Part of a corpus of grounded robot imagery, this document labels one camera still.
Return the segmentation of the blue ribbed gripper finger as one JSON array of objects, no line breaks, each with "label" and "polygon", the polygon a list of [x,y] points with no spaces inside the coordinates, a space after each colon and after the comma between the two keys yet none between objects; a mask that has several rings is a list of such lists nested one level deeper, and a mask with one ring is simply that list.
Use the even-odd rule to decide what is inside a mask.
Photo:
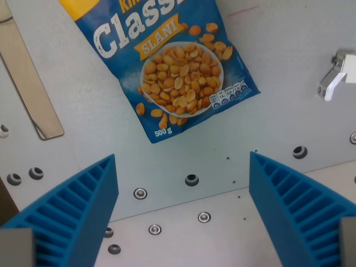
[{"label": "blue ribbed gripper finger", "polygon": [[283,266],[341,266],[339,223],[355,216],[354,203],[256,152],[249,193]]},{"label": "blue ribbed gripper finger", "polygon": [[32,229],[36,266],[94,266],[118,195],[111,154],[54,187],[3,228]]}]

